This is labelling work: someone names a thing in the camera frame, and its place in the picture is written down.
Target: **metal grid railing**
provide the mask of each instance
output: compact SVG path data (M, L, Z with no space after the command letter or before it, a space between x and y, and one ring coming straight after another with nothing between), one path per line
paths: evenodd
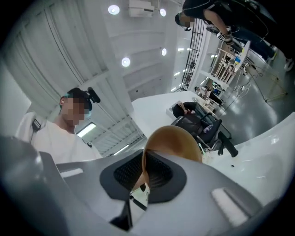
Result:
M197 59L199 57L199 52L201 49L201 43L203 39L203 31L204 31L205 23L201 19L196 19L193 32L192 39L190 41L190 50L188 59L185 66L185 71L183 74L183 79L180 88L177 91L186 91L189 87L190 80L193 76L195 65Z

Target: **round ceiling light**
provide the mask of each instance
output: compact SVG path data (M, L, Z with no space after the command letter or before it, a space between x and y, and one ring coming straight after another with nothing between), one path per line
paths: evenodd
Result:
M163 16L163 17L166 15L165 9L163 9L163 8L160 9L160 15Z
M122 66L128 67L130 65L130 59L128 57L124 57L122 59Z
M167 50L166 50L166 48L163 48L162 55L165 56L166 54L167 54Z
M109 6L109 13L112 15L117 15L120 12L120 8L117 5Z

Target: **blue jeans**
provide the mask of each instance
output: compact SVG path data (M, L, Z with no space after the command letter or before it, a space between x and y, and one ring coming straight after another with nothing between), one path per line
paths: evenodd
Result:
M236 30L237 32L233 30L234 33L232 33L232 35L239 38L237 40L244 44L246 44L247 41L251 41L250 49L262 56L264 60L267 60L268 58L272 58L274 56L275 52L273 51L273 49L268 46L263 40L261 40L261 38L258 37L256 34L241 27L237 28Z

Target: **ceiling light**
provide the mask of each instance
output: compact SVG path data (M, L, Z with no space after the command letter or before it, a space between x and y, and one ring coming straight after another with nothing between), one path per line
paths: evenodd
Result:
M163 48L162 49L162 55L165 56L166 54L167 54L167 50L166 50L166 48Z
M124 57L122 59L122 66L128 67L130 65L130 59L128 57Z
M163 9L163 8L160 9L160 15L163 16L163 17L166 15L165 9Z
M96 127L96 125L94 123L90 123L84 129L82 129L81 131L79 131L77 133L77 135L80 138L82 138L85 134L87 134L88 132L90 132L91 130L93 130L95 127Z
M117 151L114 155L117 155L118 153L122 152L124 149L126 149L127 147L129 147L129 144L127 144L124 148L120 149L119 151Z
M120 12L120 8L117 5L111 5L109 6L108 11L112 15L117 15Z

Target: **white ceiling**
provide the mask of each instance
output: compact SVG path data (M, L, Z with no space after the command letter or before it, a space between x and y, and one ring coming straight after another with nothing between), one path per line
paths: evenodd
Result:
M108 13L118 5L120 13ZM41 0L24 13L6 40L3 58L35 111L53 121L59 98L73 87L92 86L101 98L85 137L103 156L144 138L129 117L131 101L169 92L185 68L191 32L174 22L179 5L161 0L152 18L131 18L128 0ZM182 53L178 47L185 48ZM162 56L162 48L167 55ZM131 64L124 68L123 57ZM181 74L174 78L174 73Z

